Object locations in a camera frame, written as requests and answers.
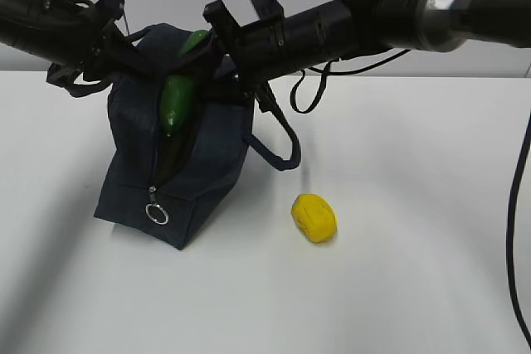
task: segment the yellow toy fruit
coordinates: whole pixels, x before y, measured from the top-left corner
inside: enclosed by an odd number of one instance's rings
[[[299,195],[291,215],[304,235],[315,243],[329,240],[337,229],[334,211],[319,195]]]

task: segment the white table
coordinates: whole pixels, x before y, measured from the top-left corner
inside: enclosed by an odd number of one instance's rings
[[[289,109],[297,78],[277,80],[302,166],[275,172],[251,150],[213,223],[178,252],[92,218],[114,151],[106,95],[70,99],[44,79],[0,73],[9,354],[527,352],[504,232],[530,80],[334,79],[310,115]],[[287,155],[271,116],[255,131]],[[531,322],[530,182],[516,274]],[[335,209],[333,242],[296,229],[301,192]]]

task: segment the zipper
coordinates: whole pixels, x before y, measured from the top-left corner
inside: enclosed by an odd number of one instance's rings
[[[153,223],[158,224],[158,225],[166,225],[169,222],[169,214],[157,202],[157,197],[155,195],[156,192],[157,192],[157,188],[155,186],[151,186],[150,188],[148,188],[150,203],[146,205],[146,215],[149,217],[149,219]],[[160,213],[163,214],[163,219],[159,219],[153,215],[154,209],[157,209],[158,211],[160,211]]]

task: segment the bag strap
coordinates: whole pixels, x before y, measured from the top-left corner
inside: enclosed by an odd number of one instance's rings
[[[299,138],[297,138],[297,134],[291,128],[284,116],[284,113],[277,104],[271,87],[268,83],[260,84],[260,86],[255,89],[255,95],[256,99],[258,100],[258,105],[260,106],[260,111],[263,113],[271,112],[275,119],[280,123],[280,126],[282,126],[282,128],[284,128],[285,132],[288,134],[288,137],[291,140],[290,159],[283,159],[278,155],[275,155],[253,133],[244,132],[243,140],[276,170],[284,171],[296,169],[300,165],[301,157]]]

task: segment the bag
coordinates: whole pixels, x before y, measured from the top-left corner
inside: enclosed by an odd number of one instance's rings
[[[254,99],[244,94],[230,61],[203,88],[197,109],[178,133],[178,151],[168,156],[172,151],[158,121],[158,102],[190,33],[167,24],[150,27],[138,48],[157,64],[155,78],[122,75],[115,81],[108,115],[116,153],[95,211],[97,218],[136,228],[177,249],[235,186],[250,145],[278,170],[300,164],[299,140],[268,85],[257,96],[262,111],[271,112],[290,136],[290,159],[277,157],[252,134]]]

